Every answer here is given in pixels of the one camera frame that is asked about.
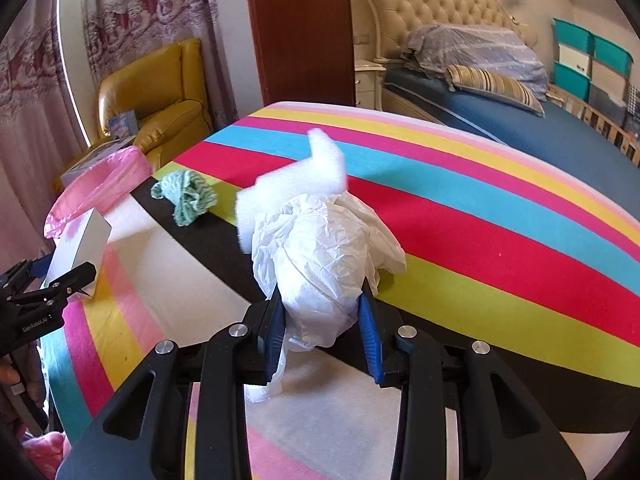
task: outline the pink plastic bag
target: pink plastic bag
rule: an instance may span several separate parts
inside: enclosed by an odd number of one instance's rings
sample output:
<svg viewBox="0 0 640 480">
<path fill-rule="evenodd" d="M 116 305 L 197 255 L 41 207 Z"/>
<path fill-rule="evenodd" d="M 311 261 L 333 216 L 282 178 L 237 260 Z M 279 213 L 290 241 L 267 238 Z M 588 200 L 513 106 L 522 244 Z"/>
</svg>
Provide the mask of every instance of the pink plastic bag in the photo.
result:
<svg viewBox="0 0 640 480">
<path fill-rule="evenodd" d="M 94 207 L 104 215 L 151 173 L 151 165 L 137 146 L 104 158 L 69 184 L 56 200 L 44 224 L 45 238 L 59 238 L 68 222 Z"/>
</svg>

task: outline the green cloth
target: green cloth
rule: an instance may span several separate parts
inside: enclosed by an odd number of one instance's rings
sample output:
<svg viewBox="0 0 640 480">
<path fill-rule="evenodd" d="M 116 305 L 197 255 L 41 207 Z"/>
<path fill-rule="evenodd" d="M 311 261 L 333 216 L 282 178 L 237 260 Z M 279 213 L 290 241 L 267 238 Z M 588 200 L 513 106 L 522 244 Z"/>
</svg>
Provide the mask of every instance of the green cloth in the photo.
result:
<svg viewBox="0 0 640 480">
<path fill-rule="evenodd" d="M 153 198 L 165 198 L 173 205 L 174 220 L 185 227 L 216 205 L 218 197 L 204 178 L 191 170 L 178 170 L 169 173 L 151 188 Z"/>
</svg>

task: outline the pink cloth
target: pink cloth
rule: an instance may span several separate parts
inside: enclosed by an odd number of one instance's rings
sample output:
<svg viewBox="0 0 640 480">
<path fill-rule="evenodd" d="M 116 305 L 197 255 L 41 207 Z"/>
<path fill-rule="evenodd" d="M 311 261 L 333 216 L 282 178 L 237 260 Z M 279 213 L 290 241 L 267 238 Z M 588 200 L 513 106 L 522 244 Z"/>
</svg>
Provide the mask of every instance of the pink cloth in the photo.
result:
<svg viewBox="0 0 640 480">
<path fill-rule="evenodd" d="M 43 475 L 54 480 L 60 464 L 71 451 L 71 444 L 64 433 L 52 431 L 24 441 L 22 448 Z"/>
<path fill-rule="evenodd" d="M 118 150 L 97 162 L 63 191 L 44 224 L 47 238 L 59 238 L 73 219 L 93 209 L 104 215 L 151 176 L 152 169 L 137 146 Z"/>
</svg>

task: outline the black gripper frame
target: black gripper frame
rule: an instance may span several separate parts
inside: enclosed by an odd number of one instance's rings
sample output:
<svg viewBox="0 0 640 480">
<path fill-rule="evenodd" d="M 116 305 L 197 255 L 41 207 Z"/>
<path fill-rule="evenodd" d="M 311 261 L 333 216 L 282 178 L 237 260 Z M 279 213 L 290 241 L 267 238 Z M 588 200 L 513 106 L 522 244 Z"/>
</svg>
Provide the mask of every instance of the black gripper frame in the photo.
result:
<svg viewBox="0 0 640 480">
<path fill-rule="evenodd" d="M 382 343 L 381 387 L 400 387 L 392 480 L 446 480 L 445 395 L 456 398 L 461 480 L 586 480 L 582 466 L 515 373 L 482 342 L 443 346 L 363 294 Z M 411 337 L 402 337 L 400 331 Z"/>
<path fill-rule="evenodd" d="M 158 343 L 94 418 L 57 480 L 181 480 L 188 408 L 200 382 L 195 471 L 200 479 L 251 480 L 244 384 L 265 386 L 284 336 L 284 307 L 249 306 L 240 324 L 208 342 Z"/>
<path fill-rule="evenodd" d="M 51 257 L 52 254 L 48 254 L 37 260 L 23 260 L 0 274 L 0 358 L 11 364 L 20 376 L 20 382 L 14 384 L 11 391 L 33 418 L 35 424 L 29 426 L 34 435 L 38 433 L 37 428 L 45 431 L 49 418 L 28 395 L 23 370 L 13 352 L 62 327 L 65 323 L 62 311 L 68 298 L 95 279 L 95 267 L 87 262 L 60 276 L 47 288 L 25 292 L 33 280 L 47 274 Z"/>
</svg>

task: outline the mattress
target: mattress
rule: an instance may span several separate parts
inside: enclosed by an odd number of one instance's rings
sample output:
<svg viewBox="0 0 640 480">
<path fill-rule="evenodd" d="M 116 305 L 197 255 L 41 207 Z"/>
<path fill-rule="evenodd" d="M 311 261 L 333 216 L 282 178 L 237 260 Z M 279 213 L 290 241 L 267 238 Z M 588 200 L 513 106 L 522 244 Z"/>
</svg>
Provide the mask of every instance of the mattress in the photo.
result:
<svg viewBox="0 0 640 480">
<path fill-rule="evenodd" d="M 613 478 L 606 475 L 633 449 L 640 424 L 640 223 L 507 146 L 384 112 L 305 103 L 270 105 L 228 126 L 106 213 L 113 229 L 95 297 L 70 304 L 64 328 L 43 338 L 72 443 L 157 341 L 207 340 L 264 299 L 251 257 L 238 247 L 236 194 L 308 157 L 305 134 L 316 127 L 344 153 L 350 192 L 407 253 L 406 272 L 381 273 L 378 298 L 444 344 L 489 343 L 588 479 L 612 457 L 598 480 Z M 199 173 L 218 195 L 187 227 L 175 224 L 168 200 L 150 195 L 175 170 Z M 283 394 L 246 406 L 255 478 L 388 479 L 401 394 L 367 375 L 358 327 L 330 349 L 287 359 Z M 196 407 L 194 394 L 186 480 Z M 448 407 L 455 420 L 455 403 Z M 458 449 L 456 435 L 449 434 L 450 450 Z M 447 479 L 457 479 L 457 462 L 449 463 Z"/>
<path fill-rule="evenodd" d="M 578 178 L 640 219 L 640 171 L 607 139 L 552 103 L 546 117 L 491 99 L 450 92 L 444 81 L 398 68 L 386 88 L 447 126 L 501 142 Z"/>
</svg>

